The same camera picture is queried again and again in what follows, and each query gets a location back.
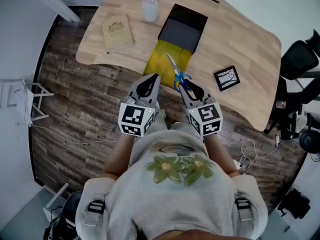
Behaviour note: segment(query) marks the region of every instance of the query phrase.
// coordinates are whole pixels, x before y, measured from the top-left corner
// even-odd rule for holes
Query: white cube
[[[224,119],[218,102],[189,109],[188,118],[201,136],[220,132]]]
[[[154,108],[121,103],[118,124],[123,134],[143,137],[155,121]]]

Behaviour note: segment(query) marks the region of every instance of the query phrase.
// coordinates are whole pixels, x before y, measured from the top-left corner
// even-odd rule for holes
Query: table top
[[[207,86],[213,97],[263,131],[274,103],[281,62],[281,42],[224,0],[158,0],[159,18],[146,22],[141,0],[105,0],[93,16],[76,54],[83,64],[117,65],[143,73],[158,42],[158,35],[174,4],[208,17],[186,73]],[[134,46],[116,53],[105,50],[102,22],[127,14]],[[234,65],[240,79],[220,91],[214,73]],[[174,89],[163,87],[180,95]]]

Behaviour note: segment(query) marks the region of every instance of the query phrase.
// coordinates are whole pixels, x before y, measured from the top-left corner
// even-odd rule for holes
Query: white vase
[[[143,17],[147,22],[154,22],[159,18],[159,4],[158,0],[148,2],[142,0]]]

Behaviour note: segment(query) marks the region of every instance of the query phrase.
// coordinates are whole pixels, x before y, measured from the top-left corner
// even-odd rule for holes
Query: green flower print
[[[181,179],[179,172],[185,168],[178,157],[155,156],[154,162],[145,166],[147,171],[155,172],[153,181],[158,184],[169,178],[173,182],[180,184]]]
[[[183,161],[187,163],[186,168],[182,171],[183,174],[186,174],[184,178],[185,186],[195,183],[201,175],[203,175],[205,178],[212,177],[213,172],[211,168],[215,165],[208,162],[201,155],[196,154],[195,158],[184,157]]]

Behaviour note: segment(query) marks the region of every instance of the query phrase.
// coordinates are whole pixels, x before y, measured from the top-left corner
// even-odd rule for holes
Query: pants
[[[159,109],[155,117],[155,121],[152,123],[146,134],[151,134],[162,130],[168,130],[167,125],[165,123],[165,118],[166,112],[163,109]],[[200,136],[200,134],[189,123],[175,123],[171,125],[170,129],[184,132],[203,141],[203,138]]]

